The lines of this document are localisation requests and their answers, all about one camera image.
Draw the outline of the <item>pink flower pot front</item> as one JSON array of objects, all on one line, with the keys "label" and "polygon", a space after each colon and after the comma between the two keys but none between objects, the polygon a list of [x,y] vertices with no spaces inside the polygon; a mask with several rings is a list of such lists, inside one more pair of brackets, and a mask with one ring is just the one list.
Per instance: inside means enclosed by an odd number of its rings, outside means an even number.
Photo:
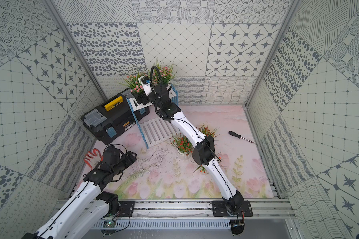
[{"label": "pink flower pot front", "polygon": [[157,72],[153,71],[153,84],[159,85],[162,82],[163,85],[168,85],[172,79],[175,77],[172,65],[164,65],[156,60],[155,66],[158,68],[161,79],[158,78]]}]

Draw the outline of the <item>pink flower pot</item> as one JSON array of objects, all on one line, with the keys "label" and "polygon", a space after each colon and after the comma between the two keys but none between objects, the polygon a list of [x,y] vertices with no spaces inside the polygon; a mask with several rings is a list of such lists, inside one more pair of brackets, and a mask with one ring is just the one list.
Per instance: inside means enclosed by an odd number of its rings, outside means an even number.
[{"label": "pink flower pot", "polygon": [[161,79],[158,78],[157,72],[153,71],[153,84],[159,85],[162,82],[163,85],[168,85],[172,79],[175,77],[172,65],[164,65],[156,60],[155,66],[158,68]]},{"label": "pink flower pot", "polygon": [[126,86],[129,88],[131,93],[134,93],[136,95],[144,94],[145,91],[143,89],[142,84],[139,82],[139,78],[146,76],[145,72],[139,72],[135,75],[129,75],[124,80],[124,82],[121,83],[121,85]]}]

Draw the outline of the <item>pink flower pot back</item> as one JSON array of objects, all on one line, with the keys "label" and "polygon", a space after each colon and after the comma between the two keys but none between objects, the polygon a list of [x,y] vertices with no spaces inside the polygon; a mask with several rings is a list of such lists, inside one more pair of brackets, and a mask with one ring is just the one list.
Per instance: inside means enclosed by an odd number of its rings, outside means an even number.
[{"label": "pink flower pot back", "polygon": [[124,80],[124,82],[121,83],[121,85],[126,86],[129,88],[131,93],[134,93],[136,95],[144,94],[145,91],[143,89],[142,84],[139,82],[139,78],[146,76],[145,72],[139,72],[135,75],[129,75]]}]

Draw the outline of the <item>orange flower pot front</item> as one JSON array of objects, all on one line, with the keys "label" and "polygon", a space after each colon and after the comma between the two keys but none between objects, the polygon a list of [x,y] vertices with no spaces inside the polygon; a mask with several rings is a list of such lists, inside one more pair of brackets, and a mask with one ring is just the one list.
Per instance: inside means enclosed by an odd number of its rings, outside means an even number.
[{"label": "orange flower pot front", "polygon": [[196,168],[196,170],[194,171],[195,172],[200,172],[200,173],[206,173],[206,169],[204,166],[200,165]]}]

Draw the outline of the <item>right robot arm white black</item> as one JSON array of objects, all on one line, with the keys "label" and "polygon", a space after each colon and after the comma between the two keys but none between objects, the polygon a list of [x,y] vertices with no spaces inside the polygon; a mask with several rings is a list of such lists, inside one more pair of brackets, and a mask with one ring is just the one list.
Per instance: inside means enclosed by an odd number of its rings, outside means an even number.
[{"label": "right robot arm white black", "polygon": [[157,116],[177,127],[190,141],[193,146],[193,160],[204,167],[214,179],[228,213],[232,216],[238,215],[242,211],[244,198],[221,169],[215,153],[213,137],[203,134],[187,119],[181,109],[169,98],[166,87],[153,88],[150,83],[142,83],[142,87],[149,102],[154,105]]}]

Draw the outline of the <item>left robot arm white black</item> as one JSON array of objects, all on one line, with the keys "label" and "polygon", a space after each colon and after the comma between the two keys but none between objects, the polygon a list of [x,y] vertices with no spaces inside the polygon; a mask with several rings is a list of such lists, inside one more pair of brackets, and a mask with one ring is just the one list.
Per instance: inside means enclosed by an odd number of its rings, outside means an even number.
[{"label": "left robot arm white black", "polygon": [[114,177],[123,176],[125,169],[137,161],[137,154],[123,152],[119,144],[105,147],[102,160],[88,172],[73,196],[35,233],[25,239],[80,239],[105,216],[112,216],[112,224],[120,217],[131,217],[134,203],[119,202],[118,195],[105,191]]}]

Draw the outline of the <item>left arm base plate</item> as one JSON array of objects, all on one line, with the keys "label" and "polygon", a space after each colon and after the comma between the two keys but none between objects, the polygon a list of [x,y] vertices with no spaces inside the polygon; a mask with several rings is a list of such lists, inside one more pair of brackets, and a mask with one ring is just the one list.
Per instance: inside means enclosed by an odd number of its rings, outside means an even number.
[{"label": "left arm base plate", "polygon": [[109,204],[107,217],[133,216],[135,201],[113,201]]}]

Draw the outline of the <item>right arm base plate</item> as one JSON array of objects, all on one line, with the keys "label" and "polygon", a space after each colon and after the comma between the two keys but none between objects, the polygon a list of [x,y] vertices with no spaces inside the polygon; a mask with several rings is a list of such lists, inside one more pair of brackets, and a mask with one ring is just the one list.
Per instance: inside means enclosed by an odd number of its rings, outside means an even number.
[{"label": "right arm base plate", "polygon": [[211,209],[214,217],[252,217],[253,211],[251,204],[248,200],[245,200],[241,208],[237,211],[237,215],[230,214],[226,208],[224,201],[212,201]]}]

